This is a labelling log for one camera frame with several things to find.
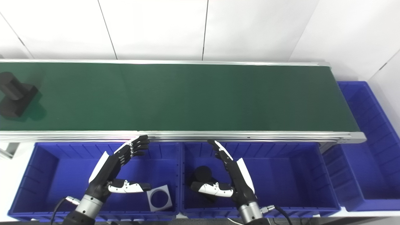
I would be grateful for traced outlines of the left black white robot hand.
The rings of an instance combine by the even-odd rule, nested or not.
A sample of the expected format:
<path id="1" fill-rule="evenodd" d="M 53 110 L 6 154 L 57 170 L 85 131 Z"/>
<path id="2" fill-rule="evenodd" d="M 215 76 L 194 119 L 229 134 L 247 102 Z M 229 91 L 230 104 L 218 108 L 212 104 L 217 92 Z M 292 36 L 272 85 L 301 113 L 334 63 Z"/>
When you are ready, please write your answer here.
<path id="1" fill-rule="evenodd" d="M 141 193 L 152 189 L 149 183 L 140 183 L 117 178 L 121 168 L 133 157 L 143 156 L 148 150 L 148 135 L 141 135 L 122 144 L 112 155 L 105 152 L 89 178 L 85 196 L 103 203 L 111 193 Z"/>

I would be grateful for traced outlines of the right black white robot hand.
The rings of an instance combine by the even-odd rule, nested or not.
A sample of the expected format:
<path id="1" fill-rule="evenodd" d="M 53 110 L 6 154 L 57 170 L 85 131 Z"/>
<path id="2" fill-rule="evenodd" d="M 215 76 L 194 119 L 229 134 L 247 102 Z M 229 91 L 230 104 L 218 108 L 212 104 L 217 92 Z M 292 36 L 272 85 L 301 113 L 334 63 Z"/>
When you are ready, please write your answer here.
<path id="1" fill-rule="evenodd" d="M 231 184 L 194 181 L 190 185 L 191 190 L 206 195 L 231 198 L 237 208 L 256 204 L 254 185 L 244 160 L 242 158 L 234 160 L 226 148 L 216 140 L 209 139 L 207 142 L 215 151 L 216 158 L 222 161 L 231 179 Z"/>

